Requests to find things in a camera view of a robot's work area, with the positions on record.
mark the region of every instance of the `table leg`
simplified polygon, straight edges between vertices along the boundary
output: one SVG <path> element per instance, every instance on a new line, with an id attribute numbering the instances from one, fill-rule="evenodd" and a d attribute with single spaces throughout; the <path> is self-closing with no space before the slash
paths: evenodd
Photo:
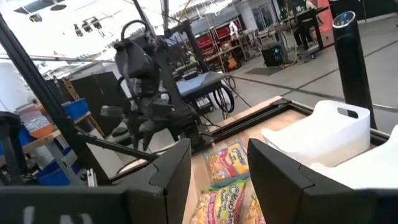
<path id="1" fill-rule="evenodd" d="M 75 174 L 71 167 L 68 167 L 66 163 L 63 161 L 63 154 L 58 146 L 53 142 L 49 142 L 45 145 L 47 149 L 50 151 L 51 155 L 54 157 L 55 162 L 60 166 L 63 173 L 68 177 L 69 181 L 73 185 L 83 185 L 83 182 L 80 178 Z"/>
<path id="2" fill-rule="evenodd" d="M 318 41 L 318 45 L 319 45 L 319 49 L 323 49 L 323 41 L 322 41 L 322 36 L 321 36 L 321 32 L 319 30 L 319 25 L 318 25 L 318 19 L 317 19 L 317 15 L 315 14 L 312 17 L 312 21 L 313 21 L 313 26 L 315 29 L 315 33 L 317 34 L 317 41 Z"/>
<path id="3" fill-rule="evenodd" d="M 304 50 L 308 50 L 308 42 L 307 42 L 307 38 L 304 33 L 304 26 L 302 25 L 301 21 L 298 25 L 298 29 L 300 31 L 300 38 L 301 38 L 301 42 L 303 43 Z"/>

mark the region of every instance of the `black cylinder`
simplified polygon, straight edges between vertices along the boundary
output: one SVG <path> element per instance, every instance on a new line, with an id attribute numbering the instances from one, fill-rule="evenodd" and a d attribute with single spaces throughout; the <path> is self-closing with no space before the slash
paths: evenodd
<path id="1" fill-rule="evenodd" d="M 376 129 L 368 75 L 354 12 L 344 12 L 336 16 L 333 20 L 333 36 L 346 103 L 367 108 L 371 112 L 371 127 Z"/>

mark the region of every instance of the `blue storage bin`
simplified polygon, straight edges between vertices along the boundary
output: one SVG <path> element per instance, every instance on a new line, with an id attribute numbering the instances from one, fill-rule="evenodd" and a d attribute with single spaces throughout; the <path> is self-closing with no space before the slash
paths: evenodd
<path id="1" fill-rule="evenodd" d="M 67 103 L 62 107 L 66 114 L 70 116 L 72 120 L 77 120 L 90 111 L 84 98 Z"/>
<path id="2" fill-rule="evenodd" d="M 62 151 L 62 154 L 66 156 L 71 151 L 68 147 Z M 77 174 L 82 170 L 83 166 L 77 161 L 71 166 L 72 170 Z M 68 177 L 63 173 L 63 170 L 59 167 L 57 162 L 52 161 L 49 165 L 44 167 L 39 173 L 36 174 L 36 178 L 39 183 L 43 185 L 51 186 L 66 186 L 70 185 Z"/>
<path id="3" fill-rule="evenodd" d="M 21 143 L 21 146 L 25 146 L 32 141 L 35 141 L 35 138 L 29 135 L 29 132 L 26 130 L 25 126 L 21 127 L 21 130 L 18 133 L 18 138 L 19 142 Z M 2 156 L 4 153 L 2 151 L 2 146 L 0 144 L 0 156 Z"/>

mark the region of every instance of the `white plastic bin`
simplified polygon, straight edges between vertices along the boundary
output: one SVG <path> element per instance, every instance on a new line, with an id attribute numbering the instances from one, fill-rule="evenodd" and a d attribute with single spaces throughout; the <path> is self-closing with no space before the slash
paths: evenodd
<path id="1" fill-rule="evenodd" d="M 354 111 L 358 118 L 340 114 L 338 108 Z M 270 146 L 302 164 L 333 167 L 369 149 L 370 112 L 323 100 L 310 116 L 280 131 L 263 129 L 261 134 Z"/>
<path id="2" fill-rule="evenodd" d="M 311 168 L 352 189 L 398 188 L 398 126 L 383 145 L 336 167 L 313 164 Z"/>

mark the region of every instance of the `snack bag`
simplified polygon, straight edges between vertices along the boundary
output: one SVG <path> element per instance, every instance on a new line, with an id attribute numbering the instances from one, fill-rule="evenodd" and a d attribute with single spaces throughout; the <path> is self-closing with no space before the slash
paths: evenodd
<path id="1" fill-rule="evenodd" d="M 244 224 L 266 224 L 266 220 L 262 215 L 260 203 L 256 197 L 256 194 L 252 194 L 252 201 L 249 207 L 249 213 L 246 216 Z"/>
<path id="2" fill-rule="evenodd" d="M 212 187 L 222 187 L 249 177 L 249 163 L 241 142 L 214 153 L 205 154 Z"/>
<path id="3" fill-rule="evenodd" d="M 190 224 L 238 224 L 246 181 L 203 192 Z"/>

